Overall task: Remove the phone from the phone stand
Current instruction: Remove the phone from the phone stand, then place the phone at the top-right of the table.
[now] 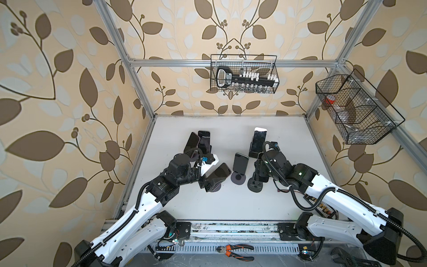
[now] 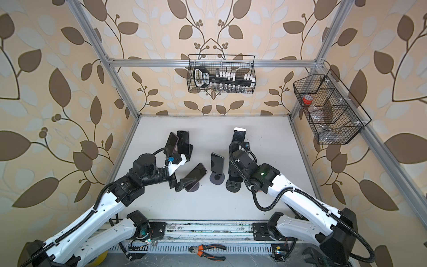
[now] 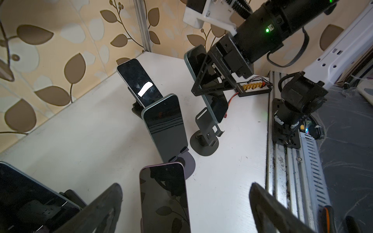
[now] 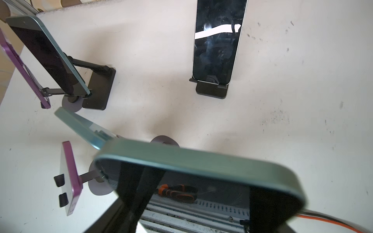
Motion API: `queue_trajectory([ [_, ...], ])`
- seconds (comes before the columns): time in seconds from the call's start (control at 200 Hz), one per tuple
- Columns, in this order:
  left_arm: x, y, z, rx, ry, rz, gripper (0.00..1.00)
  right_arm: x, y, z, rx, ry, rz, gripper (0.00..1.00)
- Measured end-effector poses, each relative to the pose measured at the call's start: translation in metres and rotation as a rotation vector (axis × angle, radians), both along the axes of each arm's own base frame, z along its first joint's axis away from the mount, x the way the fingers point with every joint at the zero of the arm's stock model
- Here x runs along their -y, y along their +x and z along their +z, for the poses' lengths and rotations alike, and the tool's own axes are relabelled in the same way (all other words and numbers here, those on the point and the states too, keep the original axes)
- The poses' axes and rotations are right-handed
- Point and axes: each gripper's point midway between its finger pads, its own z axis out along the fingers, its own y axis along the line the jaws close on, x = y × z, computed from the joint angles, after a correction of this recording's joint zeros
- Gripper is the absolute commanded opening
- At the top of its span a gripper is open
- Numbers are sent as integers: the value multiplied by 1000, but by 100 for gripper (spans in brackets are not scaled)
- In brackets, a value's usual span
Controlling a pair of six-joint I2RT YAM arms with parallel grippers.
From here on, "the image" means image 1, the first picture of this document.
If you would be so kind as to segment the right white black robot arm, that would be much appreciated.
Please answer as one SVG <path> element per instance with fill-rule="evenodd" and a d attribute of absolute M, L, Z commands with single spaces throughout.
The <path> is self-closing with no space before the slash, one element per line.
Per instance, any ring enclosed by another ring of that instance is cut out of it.
<path fill-rule="evenodd" d="M 252 145 L 250 155 L 257 158 L 254 180 L 278 181 L 302 210 L 295 223 L 301 238 L 343 241 L 363 248 L 372 258 L 388 265 L 396 264 L 398 259 L 427 261 L 426 248 L 404 229 L 404 215 L 399 210 L 372 205 L 306 164 L 291 164 L 277 142 Z"/>

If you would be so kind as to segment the silver phone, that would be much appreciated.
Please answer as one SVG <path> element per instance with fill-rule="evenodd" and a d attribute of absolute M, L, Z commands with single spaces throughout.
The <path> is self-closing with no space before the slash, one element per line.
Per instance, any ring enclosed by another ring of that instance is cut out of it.
<path fill-rule="evenodd" d="M 260 127 L 256 127 L 254 130 L 252 142 L 254 142 L 254 144 L 256 144 L 256 149 L 260 153 L 262 153 L 262 148 L 263 148 L 263 144 L 264 144 L 265 139 L 266 139 L 267 132 L 268 132 L 267 129 L 263 129 Z"/>

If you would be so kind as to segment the purple edged phone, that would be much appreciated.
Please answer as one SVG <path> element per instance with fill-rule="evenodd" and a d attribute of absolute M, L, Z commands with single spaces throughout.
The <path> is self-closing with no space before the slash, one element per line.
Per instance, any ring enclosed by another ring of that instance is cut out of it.
<path fill-rule="evenodd" d="M 200 143 L 200 137 L 195 132 L 192 132 L 190 134 L 190 137 L 185 145 L 183 153 L 190 157 L 190 159 L 195 159 L 199 152 L 199 143 Z"/>

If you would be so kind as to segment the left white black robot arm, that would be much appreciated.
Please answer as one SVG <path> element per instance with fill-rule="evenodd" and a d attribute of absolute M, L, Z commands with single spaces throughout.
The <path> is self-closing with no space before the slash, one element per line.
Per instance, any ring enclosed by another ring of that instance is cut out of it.
<path fill-rule="evenodd" d="M 124 267 L 154 241 L 173 234 L 176 219 L 164 206 L 178 193 L 180 186 L 198 182 L 206 185 L 205 174 L 219 159 L 215 154 L 202 154 L 190 162 L 190 149 L 177 154 L 153 180 L 145 183 L 135 204 L 113 226 L 92 241 L 81 241 L 75 247 L 76 267 Z"/>

